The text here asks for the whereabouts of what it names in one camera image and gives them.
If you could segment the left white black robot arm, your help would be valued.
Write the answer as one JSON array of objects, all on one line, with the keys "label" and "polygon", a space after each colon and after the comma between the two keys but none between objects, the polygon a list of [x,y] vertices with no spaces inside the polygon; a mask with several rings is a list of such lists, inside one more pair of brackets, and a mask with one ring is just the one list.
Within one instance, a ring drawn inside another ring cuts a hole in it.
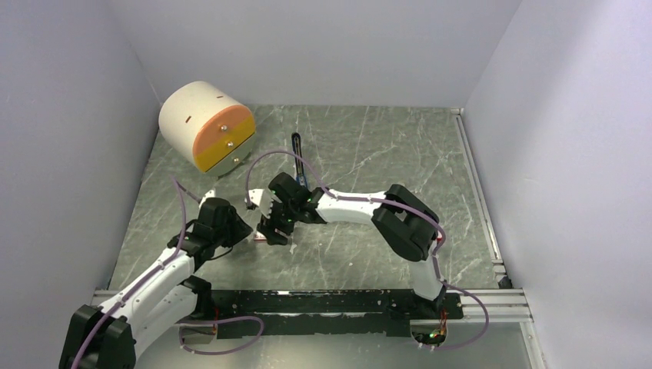
[{"label": "left white black robot arm", "polygon": [[70,320],[60,368],[133,368],[144,351],[179,321],[211,326],[218,318],[211,283],[196,276],[219,248],[252,233],[235,207],[208,198],[185,221],[156,261],[99,305],[81,306]]}]

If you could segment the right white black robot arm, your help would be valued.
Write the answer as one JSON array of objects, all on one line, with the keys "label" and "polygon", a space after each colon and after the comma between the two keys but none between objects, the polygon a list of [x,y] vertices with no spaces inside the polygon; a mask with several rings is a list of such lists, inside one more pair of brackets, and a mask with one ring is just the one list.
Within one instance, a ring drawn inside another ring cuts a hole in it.
[{"label": "right white black robot arm", "polygon": [[444,232],[438,216],[406,187],[393,184],[370,194],[309,190],[282,172],[266,189],[249,189],[245,201],[248,209],[260,211],[256,232],[269,245],[286,245],[297,223],[375,228],[409,264],[417,313],[433,318],[443,310],[446,287],[434,264],[434,250]]}]

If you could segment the blue black stapler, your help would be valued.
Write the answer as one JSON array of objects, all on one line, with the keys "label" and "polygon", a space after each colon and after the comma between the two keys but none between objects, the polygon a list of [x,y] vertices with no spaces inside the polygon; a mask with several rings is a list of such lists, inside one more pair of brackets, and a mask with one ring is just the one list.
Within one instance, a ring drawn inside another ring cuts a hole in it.
[{"label": "blue black stapler", "polygon": [[295,180],[302,187],[309,188],[304,163],[302,161],[301,135],[298,132],[293,132],[291,134],[291,146],[293,153],[296,155],[296,158],[294,159]]}]

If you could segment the red staples box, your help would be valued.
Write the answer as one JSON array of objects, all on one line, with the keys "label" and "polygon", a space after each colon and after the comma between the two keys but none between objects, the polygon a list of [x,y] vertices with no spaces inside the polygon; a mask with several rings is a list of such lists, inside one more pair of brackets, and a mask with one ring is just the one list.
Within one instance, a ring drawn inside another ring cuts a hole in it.
[{"label": "red staples box", "polygon": [[264,234],[260,233],[260,232],[256,232],[254,234],[253,241],[256,242],[256,243],[259,243],[259,244],[268,244],[267,237]]}]

